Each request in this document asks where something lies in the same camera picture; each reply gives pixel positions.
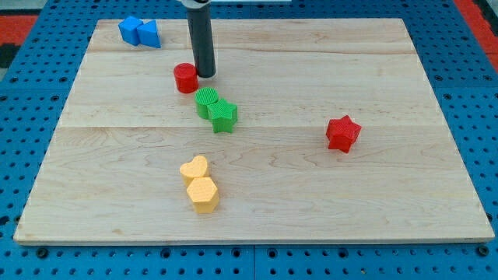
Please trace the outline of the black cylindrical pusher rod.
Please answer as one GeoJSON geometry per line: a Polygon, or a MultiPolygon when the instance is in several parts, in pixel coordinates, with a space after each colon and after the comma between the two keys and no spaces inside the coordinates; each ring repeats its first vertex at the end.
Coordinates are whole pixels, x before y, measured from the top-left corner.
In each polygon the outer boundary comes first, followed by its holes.
{"type": "Polygon", "coordinates": [[[216,73],[210,2],[185,2],[191,47],[198,76],[213,77],[216,73]]]}

